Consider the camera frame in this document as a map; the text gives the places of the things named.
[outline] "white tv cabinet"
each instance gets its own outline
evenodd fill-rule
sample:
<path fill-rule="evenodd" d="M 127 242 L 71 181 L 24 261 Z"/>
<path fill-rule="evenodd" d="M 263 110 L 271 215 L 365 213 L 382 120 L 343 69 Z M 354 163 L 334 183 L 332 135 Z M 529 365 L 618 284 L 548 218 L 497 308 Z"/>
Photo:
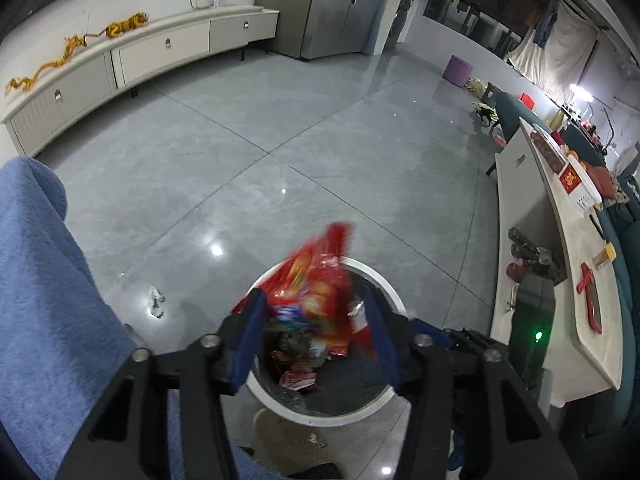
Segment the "white tv cabinet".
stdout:
<path fill-rule="evenodd" d="M 20 155 L 33 156 L 92 110 L 196 59 L 275 36 L 277 10 L 215 7 L 171 16 L 119 38 L 100 38 L 31 92 L 13 90 L 0 122 Z"/>

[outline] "white trash can rim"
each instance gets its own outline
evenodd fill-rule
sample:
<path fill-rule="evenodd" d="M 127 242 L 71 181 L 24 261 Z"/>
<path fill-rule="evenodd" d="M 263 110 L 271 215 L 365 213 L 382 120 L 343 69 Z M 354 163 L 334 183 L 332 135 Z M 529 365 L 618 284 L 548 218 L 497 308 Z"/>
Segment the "white trash can rim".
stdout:
<path fill-rule="evenodd" d="M 389 302 L 391 308 L 398 314 L 406 316 L 406 309 L 404 308 L 404 304 L 402 303 L 400 296 L 398 296 L 394 288 L 382 275 L 373 270 L 371 267 L 366 266 L 358 260 L 353 260 L 352 258 L 344 257 L 342 259 L 342 263 L 349 270 L 361 275 L 363 278 L 366 278 L 368 281 L 378 286 L 382 293 L 385 295 L 386 300 Z M 249 290 L 252 290 L 252 288 L 258 286 L 261 282 L 270 277 L 276 270 L 278 270 L 281 265 L 282 263 L 276 264 L 271 267 L 271 269 L 267 270 L 262 276 L 260 276 L 260 278 L 255 280 L 254 284 Z M 294 412 L 293 410 L 290 410 L 289 408 L 278 402 L 276 399 L 271 397 L 270 394 L 268 394 L 267 391 L 265 391 L 262 385 L 258 382 L 258 379 L 255 377 L 253 371 L 249 371 L 249 377 L 246 381 L 246 385 L 251 393 L 254 394 L 254 396 L 272 412 L 283 418 L 286 418 L 287 420 L 290 420 L 291 422 L 303 424 L 304 426 L 313 426 L 315 428 L 344 426 L 346 424 L 351 424 L 352 422 L 362 420 L 363 418 L 368 417 L 369 415 L 382 408 L 382 406 L 389 402 L 389 400 L 391 400 L 391 398 L 394 396 L 394 391 L 392 390 L 391 386 L 387 386 L 382 391 L 382 393 L 379 394 L 379 396 L 377 396 L 369 404 L 366 404 L 355 412 L 339 416 L 311 416 Z"/>

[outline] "floor tile seam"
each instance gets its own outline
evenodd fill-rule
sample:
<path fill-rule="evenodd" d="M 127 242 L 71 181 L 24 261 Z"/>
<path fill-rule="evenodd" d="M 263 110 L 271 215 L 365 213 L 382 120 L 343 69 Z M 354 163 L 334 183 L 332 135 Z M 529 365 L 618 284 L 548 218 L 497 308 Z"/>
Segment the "floor tile seam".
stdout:
<path fill-rule="evenodd" d="M 205 119 L 211 121 L 212 123 L 217 124 L 218 126 L 220 126 L 221 128 L 224 128 L 226 131 L 231 132 L 232 134 L 234 134 L 235 136 L 240 137 L 242 140 L 245 140 L 246 142 L 248 142 L 249 144 L 251 144 L 252 146 L 255 146 L 256 148 L 258 148 L 259 150 L 261 150 L 262 152 L 264 152 L 265 155 L 267 155 L 269 152 L 267 150 L 265 150 L 264 148 L 261 148 L 260 146 L 258 146 L 257 144 L 255 144 L 254 142 L 251 142 L 249 139 L 247 139 L 246 137 L 243 137 L 242 135 L 240 135 L 238 132 L 233 131 L 231 128 L 229 128 L 228 126 L 225 126 L 224 124 L 219 123 L 217 120 L 212 119 L 209 116 L 206 116 L 205 114 L 203 114 L 202 112 L 197 111 L 195 108 L 191 108 L 188 104 L 183 103 L 182 101 L 176 99 L 175 97 L 172 97 L 171 95 L 165 94 L 164 92 L 162 92 L 161 90 L 159 90 L 158 88 L 156 88 L 155 86 L 150 86 L 150 88 L 154 91 L 159 93 L 160 95 L 171 99 L 171 101 L 178 103 L 181 106 L 184 106 L 185 108 L 187 108 L 187 110 L 190 110 L 192 112 L 197 113 L 198 115 L 200 115 L 201 117 L 204 117 Z"/>
<path fill-rule="evenodd" d="M 482 303 L 485 307 L 487 308 L 491 308 L 491 305 L 489 305 L 485 300 L 483 300 L 482 298 L 480 298 L 480 296 L 478 296 L 474 291 L 472 291 L 471 289 L 468 288 L 468 286 L 466 286 L 464 283 L 460 283 L 458 282 L 458 285 L 460 285 L 462 288 L 464 288 L 469 294 L 471 294 L 472 296 L 474 296 L 478 301 L 480 301 L 480 303 Z"/>
<path fill-rule="evenodd" d="M 311 126 L 306 127 L 304 130 L 302 130 L 302 131 L 300 131 L 300 132 L 296 133 L 296 134 L 295 134 L 293 137 L 291 137 L 290 139 L 287 139 L 287 140 L 285 140 L 284 142 L 282 142 L 281 144 L 277 145 L 275 148 L 273 148 L 271 151 L 269 151 L 269 154 L 270 154 L 270 155 L 273 155 L 273 152 L 275 152 L 277 149 L 281 148 L 282 146 L 284 146 L 285 144 L 287 144 L 287 143 L 288 143 L 288 142 L 290 142 L 291 140 L 293 140 L 293 139 L 295 139 L 295 138 L 299 137 L 300 135 L 302 135 L 302 134 L 303 134 L 303 133 L 305 133 L 306 131 L 310 130 L 310 129 L 311 129 L 311 128 L 313 128 L 314 126 L 317 126 L 318 124 L 320 124 L 321 122 L 323 122 L 323 121 L 325 121 L 325 120 L 327 120 L 327 119 L 330 119 L 330 118 L 331 118 L 331 117 L 333 117 L 334 115 L 339 114 L 340 112 L 345 111 L 347 108 L 350 108 L 350 107 L 352 107 L 353 105 L 358 104 L 360 101 L 363 101 L 363 100 L 364 100 L 364 99 L 366 99 L 367 97 L 371 97 L 372 95 L 375 95 L 375 94 L 377 94 L 378 92 L 380 92 L 382 89 L 388 88 L 389 86 L 393 86 L 393 85 L 395 85 L 396 83 L 399 83 L 399 82 L 404 81 L 405 79 L 408 79 L 408 78 L 411 78 L 411 77 L 414 77 L 414 76 L 409 76 L 409 77 L 406 77 L 406 78 L 399 79 L 398 81 L 394 81 L 393 83 L 388 83 L 388 84 L 384 85 L 383 87 L 380 87 L 380 88 L 379 88 L 378 90 L 376 90 L 375 92 L 372 92 L 372 93 L 368 93 L 368 92 L 367 92 L 367 93 L 366 93 L 365 95 L 363 95 L 360 99 L 358 99 L 358 100 L 354 101 L 353 103 L 350 103 L 350 104 L 346 105 L 344 108 L 340 108 L 339 110 L 336 110 L 335 112 L 332 112 L 331 114 L 327 115 L 327 117 L 323 117 L 323 118 L 322 118 L 322 119 L 320 119 L 318 122 L 316 122 L 316 123 L 312 124 Z"/>
<path fill-rule="evenodd" d="M 478 301 L 480 301 L 480 303 L 482 303 L 485 307 L 487 307 L 488 309 L 491 309 L 491 305 L 488 305 L 487 303 L 484 302 L 484 300 L 482 298 L 479 298 L 477 294 L 475 294 L 474 292 L 472 292 L 471 290 L 469 290 L 465 285 L 463 285 L 460 282 L 456 282 L 456 288 L 453 291 L 453 296 L 451 297 L 451 301 L 449 302 L 449 309 L 447 310 L 447 315 L 444 318 L 444 322 L 442 323 L 442 327 L 446 327 L 447 326 L 447 319 L 449 319 L 449 314 L 451 313 L 451 306 L 453 305 L 453 298 L 456 297 L 456 292 L 458 291 L 458 287 L 461 286 L 462 288 L 464 288 L 469 294 L 471 294 L 473 297 L 475 297 Z"/>
<path fill-rule="evenodd" d="M 362 99 L 364 99 L 364 98 L 366 98 L 366 97 L 372 97 L 372 96 L 374 96 L 375 94 L 377 94 L 378 92 L 383 91 L 383 90 L 385 90 L 385 89 L 389 88 L 390 86 L 397 85 L 398 83 L 402 83 L 402 82 L 404 82 L 404 81 L 408 81 L 409 79 L 413 79 L 413 78 L 415 78 L 415 77 L 420 77 L 420 76 L 421 76 L 421 75 L 423 75 L 425 72 L 427 72 L 427 70 L 426 70 L 426 69 L 424 69 L 424 68 L 421 68 L 421 69 L 420 69 L 420 73 L 413 74 L 413 75 L 408 75 L 408 76 L 406 76 L 406 77 L 401 77 L 401 78 L 400 78 L 400 79 L 398 79 L 397 81 L 393 81 L 393 82 L 391 82 L 391 83 L 387 83 L 387 84 L 385 84 L 384 86 L 381 86 L 380 88 L 378 88 L 377 90 L 375 90 L 375 91 L 373 91 L 373 92 L 371 92 L 371 93 L 367 92 L 367 94 L 366 94 L 365 96 L 363 96 L 363 97 L 362 97 L 361 99 L 359 99 L 359 100 L 360 100 L 360 101 L 362 101 Z"/>
<path fill-rule="evenodd" d="M 382 446 L 384 446 L 386 440 L 388 439 L 389 435 L 391 435 L 396 426 L 398 425 L 398 422 L 400 422 L 400 418 L 402 417 L 402 414 L 404 413 L 405 410 L 409 409 L 409 404 L 407 403 L 404 408 L 402 409 L 402 411 L 400 411 L 398 418 L 396 418 L 396 421 L 394 422 L 393 426 L 391 427 L 391 431 L 389 431 L 389 433 L 387 435 L 385 435 L 384 439 L 382 440 L 382 442 L 380 442 L 380 445 L 378 446 L 378 448 L 375 450 L 375 452 L 373 453 L 373 455 L 371 455 L 371 458 L 369 459 L 369 461 L 363 466 L 363 468 L 360 470 L 360 472 L 358 473 L 358 475 L 356 476 L 356 478 L 354 480 L 360 480 L 360 476 L 362 475 L 362 473 L 364 473 L 367 469 L 367 467 L 369 467 L 369 464 L 371 463 L 371 461 L 375 458 L 375 456 L 378 454 L 378 452 L 382 449 Z"/>
<path fill-rule="evenodd" d="M 462 276 L 462 269 L 465 267 L 466 252 L 469 248 L 469 240 L 471 240 L 471 229 L 474 227 L 474 217 L 476 216 L 476 202 L 478 201 L 478 189 L 480 184 L 480 159 L 482 156 L 482 147 L 478 146 L 478 166 L 476 167 L 476 192 L 474 194 L 474 207 L 471 211 L 471 222 L 469 222 L 469 233 L 466 236 L 465 253 L 462 256 L 462 265 L 460 266 L 460 272 L 458 273 L 457 282 L 460 282 L 460 276 Z"/>
<path fill-rule="evenodd" d="M 384 227 L 382 224 L 380 224 L 379 222 L 375 221 L 373 218 L 371 218 L 369 215 L 367 215 L 366 213 L 363 213 L 360 209 L 358 209 L 356 206 L 354 206 L 353 204 L 347 202 L 345 199 L 343 199 L 340 195 L 335 194 L 333 191 L 331 191 L 330 189 L 326 188 L 325 186 L 323 186 L 322 184 L 320 184 L 319 182 L 316 182 L 314 179 L 312 179 L 311 177 L 309 177 L 308 175 L 302 173 L 302 171 L 297 170 L 296 168 L 294 168 L 293 166 L 289 166 L 293 171 L 299 173 L 300 175 L 302 175 L 303 177 L 305 177 L 306 179 L 308 179 L 309 181 L 313 182 L 314 184 L 316 184 L 317 186 L 320 186 L 322 189 L 324 189 L 326 192 L 330 193 L 331 195 L 335 196 L 338 200 L 340 200 L 341 202 L 345 203 L 347 206 L 349 206 L 350 208 L 352 208 L 354 211 L 357 211 L 358 213 L 360 213 L 362 216 L 364 216 L 364 218 L 366 218 L 367 220 L 371 220 L 375 225 L 377 225 L 378 227 L 380 227 L 381 229 L 384 229 L 387 233 L 389 233 L 390 235 L 392 235 L 393 238 L 396 238 L 397 240 L 399 240 L 400 242 L 402 242 L 404 245 L 406 245 L 407 247 L 409 247 L 412 251 L 414 251 L 415 253 L 418 253 L 421 257 L 423 257 L 425 260 L 427 260 L 431 265 L 435 266 L 438 270 L 440 270 L 441 272 L 444 272 L 447 276 L 449 276 L 452 280 L 454 280 L 454 282 L 458 282 L 458 280 L 456 280 L 451 274 L 449 274 L 446 270 L 444 270 L 443 268 L 441 268 L 438 264 L 436 264 L 435 262 L 431 261 L 427 256 L 425 256 L 424 254 L 422 254 L 418 249 L 414 248 L 413 246 L 409 245 L 407 242 L 405 242 L 404 240 L 402 240 L 401 237 L 399 237 L 397 234 L 395 234 L 394 232 L 390 231 L 389 229 L 387 229 L 386 227 Z"/>
<path fill-rule="evenodd" d="M 226 180 L 225 182 L 223 182 L 220 186 L 218 186 L 216 189 L 214 189 L 211 193 L 209 193 L 206 197 L 204 197 L 202 200 L 200 200 L 200 202 L 198 202 L 195 206 L 193 206 L 191 209 L 189 209 L 184 215 L 182 215 L 179 219 L 177 219 L 177 221 L 175 221 L 173 224 L 171 224 L 161 235 L 159 235 L 155 240 L 153 240 L 150 244 L 149 247 L 146 248 L 145 254 L 147 254 L 151 249 L 154 248 L 154 246 L 162 239 L 164 238 L 169 231 L 171 231 L 174 227 L 176 227 L 180 222 L 182 222 L 185 218 L 187 218 L 188 215 L 190 215 L 193 211 L 195 211 L 197 208 L 199 208 L 202 204 L 204 204 L 209 198 L 211 198 L 213 195 L 215 195 L 217 192 L 219 192 L 223 187 L 225 187 L 227 184 L 230 184 L 231 181 L 233 181 L 234 179 L 236 179 L 238 176 L 242 175 L 246 170 L 248 170 L 249 168 L 252 168 L 255 164 L 257 164 L 258 162 L 260 162 L 261 160 L 263 160 L 266 156 L 268 156 L 268 153 L 263 154 L 260 158 L 254 160 L 251 164 L 249 164 L 246 168 L 244 168 L 243 170 L 239 171 L 238 173 L 236 173 L 233 177 L 231 177 L 230 179 Z M 129 269 L 131 269 L 133 266 L 135 266 L 141 259 L 143 256 L 141 256 L 140 258 L 137 258 L 134 262 L 131 262 L 126 270 L 124 270 L 123 274 L 126 274 Z"/>

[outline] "stainless steel refrigerator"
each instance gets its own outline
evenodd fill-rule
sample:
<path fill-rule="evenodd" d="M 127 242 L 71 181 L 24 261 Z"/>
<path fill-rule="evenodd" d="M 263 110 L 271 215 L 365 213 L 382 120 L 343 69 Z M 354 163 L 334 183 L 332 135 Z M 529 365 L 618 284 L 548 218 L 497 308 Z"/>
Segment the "stainless steel refrigerator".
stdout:
<path fill-rule="evenodd" d="M 270 49 L 312 59 L 360 52 L 382 0 L 255 0 L 280 11 Z"/>

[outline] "blue towel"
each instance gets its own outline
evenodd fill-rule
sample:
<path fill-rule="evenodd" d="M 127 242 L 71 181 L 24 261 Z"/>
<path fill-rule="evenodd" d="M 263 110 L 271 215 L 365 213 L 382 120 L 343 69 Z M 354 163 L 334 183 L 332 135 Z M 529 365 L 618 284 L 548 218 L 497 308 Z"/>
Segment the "blue towel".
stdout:
<path fill-rule="evenodd" d="M 54 479 L 135 348 L 100 297 L 65 215 L 65 189 L 46 166 L 20 157 L 0 170 L 0 422 L 41 480 Z M 175 479 L 184 475 L 177 407 L 169 411 Z M 235 447 L 234 457 L 242 480 L 282 478 Z"/>

